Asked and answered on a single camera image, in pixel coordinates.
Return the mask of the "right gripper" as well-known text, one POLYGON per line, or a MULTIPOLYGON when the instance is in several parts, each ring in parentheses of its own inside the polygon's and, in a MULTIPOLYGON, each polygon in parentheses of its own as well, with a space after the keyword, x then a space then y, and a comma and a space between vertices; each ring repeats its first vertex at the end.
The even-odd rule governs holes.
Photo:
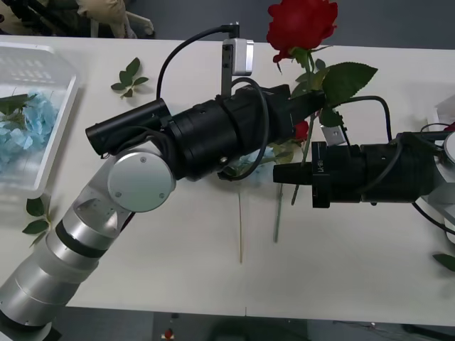
POLYGON ((311 185, 314 208, 329 208, 333 202, 359 203, 363 184, 363 157, 358 145, 311 144, 311 164, 275 165, 273 181, 290 185, 311 185))

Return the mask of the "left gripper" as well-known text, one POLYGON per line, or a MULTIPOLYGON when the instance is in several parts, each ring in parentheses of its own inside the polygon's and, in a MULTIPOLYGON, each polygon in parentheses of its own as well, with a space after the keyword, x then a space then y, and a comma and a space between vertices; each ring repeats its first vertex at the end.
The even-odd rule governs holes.
MULTIPOLYGON (((268 108, 269 144, 282 144, 290 139, 293 126, 302 123, 326 104, 324 91, 312 90, 291 99, 290 114, 288 85, 262 88, 262 91, 268 108)), ((240 155, 259 149, 264 139, 264 113, 257 90, 250 86, 238 89, 230 98, 230 114, 234 121, 240 155)))

